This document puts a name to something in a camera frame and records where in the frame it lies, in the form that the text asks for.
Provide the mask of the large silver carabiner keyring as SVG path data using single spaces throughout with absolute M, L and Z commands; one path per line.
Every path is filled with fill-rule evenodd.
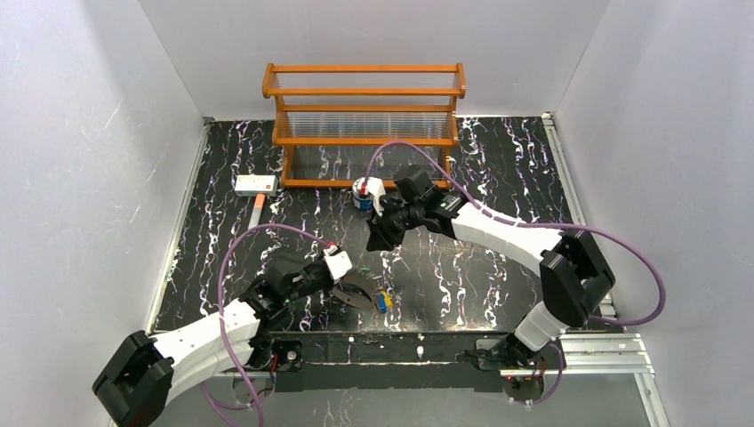
M 376 310 L 377 291 L 378 281 L 375 278 L 360 271 L 352 271 L 335 284 L 330 295 L 350 307 Z

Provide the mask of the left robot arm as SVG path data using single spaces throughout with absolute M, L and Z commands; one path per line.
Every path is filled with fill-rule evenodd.
M 149 426 L 184 391 L 236 365 L 261 348 L 259 334 L 291 302 L 328 291 L 353 270 L 348 254 L 334 249 L 313 262 L 282 256 L 236 299 L 179 329 L 127 335 L 92 385 L 118 426 Z

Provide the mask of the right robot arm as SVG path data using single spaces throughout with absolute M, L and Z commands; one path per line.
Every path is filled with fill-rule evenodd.
M 355 184 L 357 195 L 372 202 L 368 251 L 391 251 L 408 230 L 425 228 L 481 245 L 540 278 L 542 300 L 507 336 L 500 349 L 505 357 L 531 359 L 568 328 L 583 326 L 614 286 L 615 276 L 588 231 L 515 226 L 462 191 L 440 189 L 418 165 L 399 171 L 395 184 L 398 197 L 387 196 L 377 178 Z

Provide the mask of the yellow key tag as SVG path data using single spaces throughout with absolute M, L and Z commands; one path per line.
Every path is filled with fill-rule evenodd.
M 384 305 L 388 309 L 392 308 L 393 307 L 393 302 L 392 302 L 392 299 L 391 299 L 389 293 L 386 292 L 386 291 L 382 291 L 381 294 L 382 294 L 382 299 L 384 301 Z

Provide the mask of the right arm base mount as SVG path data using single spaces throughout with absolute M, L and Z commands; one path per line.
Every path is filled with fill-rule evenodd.
M 562 354 L 549 347 L 529 355 L 492 347 L 466 350 L 463 357 L 482 371 L 513 370 L 518 376 L 543 376 L 548 370 L 559 369 Z

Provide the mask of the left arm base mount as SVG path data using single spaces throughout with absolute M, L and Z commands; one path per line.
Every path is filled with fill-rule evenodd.
M 239 342 L 232 349 L 247 372 L 298 372 L 303 364 L 303 345 L 297 340 Z

